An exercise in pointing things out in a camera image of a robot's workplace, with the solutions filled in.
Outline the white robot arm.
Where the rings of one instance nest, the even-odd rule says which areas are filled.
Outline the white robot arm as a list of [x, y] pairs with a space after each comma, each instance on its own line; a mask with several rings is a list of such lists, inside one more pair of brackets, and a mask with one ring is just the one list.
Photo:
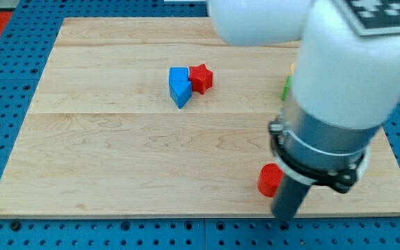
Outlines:
[[400, 1], [209, 1], [228, 44], [301, 43], [287, 99], [268, 125], [284, 175], [272, 214], [292, 219], [309, 189], [347, 193], [400, 102]]

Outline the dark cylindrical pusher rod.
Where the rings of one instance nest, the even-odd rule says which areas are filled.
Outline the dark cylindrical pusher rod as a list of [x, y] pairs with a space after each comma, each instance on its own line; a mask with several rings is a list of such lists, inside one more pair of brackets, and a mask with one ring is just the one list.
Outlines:
[[310, 188], [310, 185], [300, 183], [288, 175], [284, 175], [272, 201], [273, 216], [279, 220], [292, 219]]

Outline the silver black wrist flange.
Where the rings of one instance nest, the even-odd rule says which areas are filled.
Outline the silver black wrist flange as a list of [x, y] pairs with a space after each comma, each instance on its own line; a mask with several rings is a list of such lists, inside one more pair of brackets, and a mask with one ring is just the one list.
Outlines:
[[347, 193], [369, 162], [369, 144], [378, 131], [335, 126], [305, 111], [289, 95], [281, 113], [269, 123], [272, 152], [284, 176], [281, 185], [307, 193], [327, 186]]

